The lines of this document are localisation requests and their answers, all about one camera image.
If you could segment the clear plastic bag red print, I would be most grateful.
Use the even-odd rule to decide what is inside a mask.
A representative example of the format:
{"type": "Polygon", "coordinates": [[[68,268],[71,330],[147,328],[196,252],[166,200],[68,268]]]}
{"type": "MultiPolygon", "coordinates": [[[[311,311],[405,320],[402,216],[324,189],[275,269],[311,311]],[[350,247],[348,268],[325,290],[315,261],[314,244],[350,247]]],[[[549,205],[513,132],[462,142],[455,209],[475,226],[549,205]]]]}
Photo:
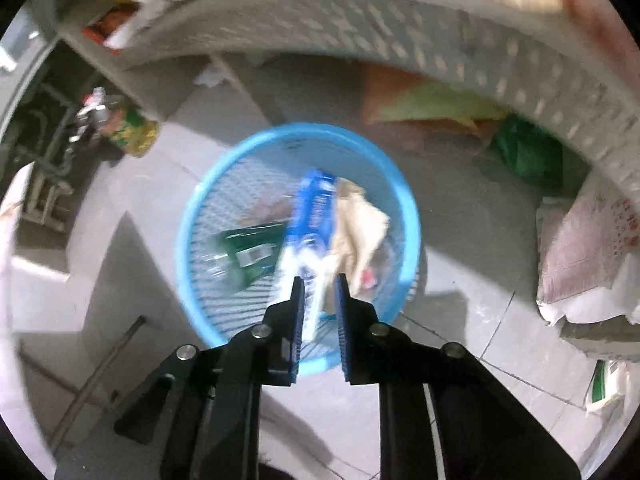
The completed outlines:
{"type": "Polygon", "coordinates": [[[392,290],[396,283],[398,266],[401,265],[401,250],[392,234],[387,234],[375,249],[369,263],[361,274],[356,298],[374,304],[392,290]]]}

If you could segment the blue toothpaste box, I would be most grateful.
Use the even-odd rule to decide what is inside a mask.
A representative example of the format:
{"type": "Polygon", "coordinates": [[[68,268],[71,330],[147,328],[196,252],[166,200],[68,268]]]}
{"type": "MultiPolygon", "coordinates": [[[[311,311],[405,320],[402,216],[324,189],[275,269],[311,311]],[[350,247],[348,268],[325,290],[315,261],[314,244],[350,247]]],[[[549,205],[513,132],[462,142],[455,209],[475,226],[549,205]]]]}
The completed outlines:
{"type": "Polygon", "coordinates": [[[290,298],[294,278],[305,284],[305,317],[302,341],[314,340],[328,288],[326,256],[334,232],[336,177],[312,168],[300,181],[280,251],[271,302],[290,298]]]}

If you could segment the green plastic bottle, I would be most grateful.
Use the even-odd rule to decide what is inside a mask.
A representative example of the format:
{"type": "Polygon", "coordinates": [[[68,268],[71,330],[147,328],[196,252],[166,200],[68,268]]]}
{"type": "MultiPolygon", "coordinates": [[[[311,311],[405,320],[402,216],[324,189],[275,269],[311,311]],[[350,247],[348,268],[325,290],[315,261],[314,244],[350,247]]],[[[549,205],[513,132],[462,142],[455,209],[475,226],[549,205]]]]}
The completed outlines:
{"type": "Polygon", "coordinates": [[[219,232],[206,242],[205,271],[229,294],[242,292],[273,274],[288,225],[270,222],[219,232]]]}

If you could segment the torn brown paper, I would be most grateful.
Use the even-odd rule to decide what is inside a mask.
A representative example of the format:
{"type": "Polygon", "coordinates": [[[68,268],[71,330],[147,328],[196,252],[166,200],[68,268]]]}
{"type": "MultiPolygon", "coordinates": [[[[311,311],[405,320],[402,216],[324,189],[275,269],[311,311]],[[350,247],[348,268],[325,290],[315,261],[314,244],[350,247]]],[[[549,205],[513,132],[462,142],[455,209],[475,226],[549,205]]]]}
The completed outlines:
{"type": "Polygon", "coordinates": [[[367,200],[361,186],[347,179],[337,179],[334,209],[334,232],[329,255],[324,260],[328,288],[322,313],[327,316],[335,314],[334,280],[337,275],[346,275],[350,293],[356,297],[361,274],[390,226],[390,217],[367,200]]]}

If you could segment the blue plastic waste basket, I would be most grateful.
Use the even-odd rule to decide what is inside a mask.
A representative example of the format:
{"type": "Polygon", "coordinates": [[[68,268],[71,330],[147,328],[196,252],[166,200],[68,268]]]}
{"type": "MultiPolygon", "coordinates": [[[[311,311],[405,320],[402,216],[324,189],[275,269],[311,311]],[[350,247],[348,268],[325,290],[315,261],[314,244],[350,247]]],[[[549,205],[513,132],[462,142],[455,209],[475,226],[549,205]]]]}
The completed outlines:
{"type": "Polygon", "coordinates": [[[250,136],[196,186],[176,247],[178,294],[209,348],[305,284],[299,370],[340,360],[333,283],[392,322],[418,272],[416,200],[394,162],[346,129],[309,122],[250,136]]]}

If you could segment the cooking oil bottle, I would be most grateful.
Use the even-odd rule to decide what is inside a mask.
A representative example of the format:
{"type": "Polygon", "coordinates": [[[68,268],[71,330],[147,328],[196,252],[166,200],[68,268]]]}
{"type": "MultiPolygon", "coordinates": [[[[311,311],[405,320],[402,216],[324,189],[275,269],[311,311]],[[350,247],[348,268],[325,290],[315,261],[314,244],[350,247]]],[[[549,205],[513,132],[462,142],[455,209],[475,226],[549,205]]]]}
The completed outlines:
{"type": "Polygon", "coordinates": [[[141,158],[160,134],[160,123],[146,116],[124,96],[93,88],[76,113],[78,132],[91,139],[107,140],[124,154],[141,158]]]}

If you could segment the floral tablecloth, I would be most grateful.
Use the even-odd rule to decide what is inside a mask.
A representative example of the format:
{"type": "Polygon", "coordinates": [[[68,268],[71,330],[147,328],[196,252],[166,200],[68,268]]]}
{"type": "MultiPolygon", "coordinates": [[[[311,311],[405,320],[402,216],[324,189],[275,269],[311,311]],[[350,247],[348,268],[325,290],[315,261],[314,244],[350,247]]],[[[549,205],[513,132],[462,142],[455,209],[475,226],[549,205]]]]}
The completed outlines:
{"type": "Polygon", "coordinates": [[[10,179],[1,200],[1,419],[25,455],[34,462],[39,453],[38,429],[29,407],[20,352],[13,335],[11,274],[14,237],[32,164],[10,179]]]}

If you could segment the perforated metal shelf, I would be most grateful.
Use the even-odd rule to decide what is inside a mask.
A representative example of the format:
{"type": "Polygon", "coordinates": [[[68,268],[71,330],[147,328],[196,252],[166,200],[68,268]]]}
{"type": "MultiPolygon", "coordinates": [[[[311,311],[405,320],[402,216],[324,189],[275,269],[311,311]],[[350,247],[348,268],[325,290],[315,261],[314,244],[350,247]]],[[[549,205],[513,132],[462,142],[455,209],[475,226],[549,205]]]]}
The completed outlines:
{"type": "Polygon", "coordinates": [[[111,54],[82,30],[114,0],[77,0],[58,32],[104,70],[217,51],[387,64],[489,96],[639,197],[639,95],[568,18],[492,0],[190,0],[111,54]]]}

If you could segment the red book on shelf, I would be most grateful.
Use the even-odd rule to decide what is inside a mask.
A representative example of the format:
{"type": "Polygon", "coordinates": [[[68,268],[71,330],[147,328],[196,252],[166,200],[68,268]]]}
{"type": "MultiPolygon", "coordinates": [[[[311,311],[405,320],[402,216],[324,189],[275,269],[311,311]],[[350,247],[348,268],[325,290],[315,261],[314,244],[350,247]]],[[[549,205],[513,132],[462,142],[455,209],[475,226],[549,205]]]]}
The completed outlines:
{"type": "Polygon", "coordinates": [[[127,23],[140,10],[134,0],[117,0],[107,11],[94,18],[82,34],[105,49],[119,53],[128,34],[127,23]]]}

